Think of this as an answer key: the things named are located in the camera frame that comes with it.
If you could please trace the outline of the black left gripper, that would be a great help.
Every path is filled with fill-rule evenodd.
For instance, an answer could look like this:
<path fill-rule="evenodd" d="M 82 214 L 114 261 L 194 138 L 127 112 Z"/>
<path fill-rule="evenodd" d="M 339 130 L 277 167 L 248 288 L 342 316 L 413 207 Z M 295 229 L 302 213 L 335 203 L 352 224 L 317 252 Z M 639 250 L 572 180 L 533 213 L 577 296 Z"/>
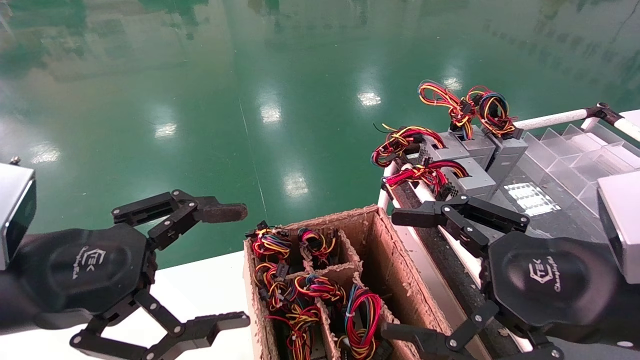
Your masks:
<path fill-rule="evenodd" d="M 181 322 L 148 291 L 157 270 L 154 250 L 165 250 L 198 223 L 244 220 L 249 214 L 244 203 L 175 189 L 116 207 L 111 214 L 116 225 L 110 228 L 70 228 L 23 240 L 17 289 L 19 308 L 30 321 L 90 320 L 69 345 L 102 360 L 176 360 L 187 351 L 212 347 L 222 331 L 250 325 L 243 311 Z M 147 238 L 134 228 L 158 219 Z M 103 337 L 108 326 L 138 308 L 166 331 L 156 344 Z"/>

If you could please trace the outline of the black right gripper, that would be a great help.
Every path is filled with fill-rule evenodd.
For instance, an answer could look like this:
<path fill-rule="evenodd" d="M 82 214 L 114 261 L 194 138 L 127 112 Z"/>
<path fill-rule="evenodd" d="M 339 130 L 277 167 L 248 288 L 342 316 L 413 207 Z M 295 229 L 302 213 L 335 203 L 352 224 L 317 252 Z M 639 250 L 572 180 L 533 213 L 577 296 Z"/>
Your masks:
<path fill-rule="evenodd" d="M 574 343 L 627 339 L 627 282 L 606 244 L 526 235 L 528 216 L 466 194 L 425 201 L 418 208 L 395 208 L 391 223 L 445 228 L 475 258 L 487 256 L 487 297 L 492 301 L 451 335 L 399 323 L 381 325 L 383 338 L 412 343 L 421 360 L 473 360 L 466 345 L 492 319 L 516 335 L 527 333 L 532 343 L 531 351 L 504 360 L 564 360 L 563 351 L 542 333 Z M 506 235 L 490 244 L 475 223 Z"/>

